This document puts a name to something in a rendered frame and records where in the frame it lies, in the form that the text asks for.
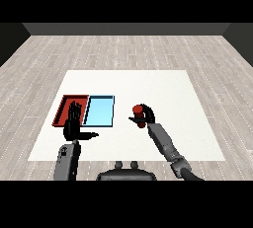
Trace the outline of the dark grey robot body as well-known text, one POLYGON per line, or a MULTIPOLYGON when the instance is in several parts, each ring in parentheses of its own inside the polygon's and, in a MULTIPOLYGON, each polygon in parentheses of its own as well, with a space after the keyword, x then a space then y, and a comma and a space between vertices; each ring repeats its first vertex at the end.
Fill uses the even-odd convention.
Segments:
POLYGON ((156 177, 151 172, 140 170, 136 161, 130 162, 129 169, 124 169, 123 162, 117 161, 115 168, 100 173, 97 181, 156 181, 156 177))

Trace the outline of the light blue shallow open box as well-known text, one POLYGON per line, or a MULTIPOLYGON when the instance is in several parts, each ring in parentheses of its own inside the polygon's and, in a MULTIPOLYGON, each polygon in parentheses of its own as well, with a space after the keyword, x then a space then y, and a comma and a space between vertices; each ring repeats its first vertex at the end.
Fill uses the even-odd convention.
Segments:
POLYGON ((91 95, 83 115, 82 125, 84 127, 112 127, 114 104, 113 95, 91 95))

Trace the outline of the red shallow open box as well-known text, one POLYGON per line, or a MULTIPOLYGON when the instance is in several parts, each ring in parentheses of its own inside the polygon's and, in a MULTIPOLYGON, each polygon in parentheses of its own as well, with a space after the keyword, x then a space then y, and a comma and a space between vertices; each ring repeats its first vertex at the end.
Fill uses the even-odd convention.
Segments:
POLYGON ((72 102, 81 106, 80 125, 83 125, 88 99, 88 95, 64 95, 51 125, 54 127, 64 127, 65 121, 68 119, 69 106, 72 102))

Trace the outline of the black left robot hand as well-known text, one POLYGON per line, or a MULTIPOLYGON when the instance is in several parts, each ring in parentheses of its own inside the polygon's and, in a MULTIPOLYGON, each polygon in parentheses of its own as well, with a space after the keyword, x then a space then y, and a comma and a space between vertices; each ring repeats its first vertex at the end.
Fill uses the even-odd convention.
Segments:
POLYGON ((90 140, 97 137, 96 132, 81 132, 80 131, 80 116, 82 106, 79 103, 72 102, 69 105, 68 118, 65 121, 63 128, 63 136, 66 141, 73 140, 90 140))

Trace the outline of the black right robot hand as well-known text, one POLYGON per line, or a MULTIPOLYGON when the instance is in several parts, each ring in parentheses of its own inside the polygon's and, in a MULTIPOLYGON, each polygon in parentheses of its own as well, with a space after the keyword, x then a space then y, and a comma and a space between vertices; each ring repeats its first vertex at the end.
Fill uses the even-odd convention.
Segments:
POLYGON ((140 104, 140 105, 142 106, 144 117, 140 117, 140 118, 130 117, 129 119, 135 123, 139 123, 139 122, 154 123, 155 115, 152 108, 150 108, 149 106, 145 104, 140 104))

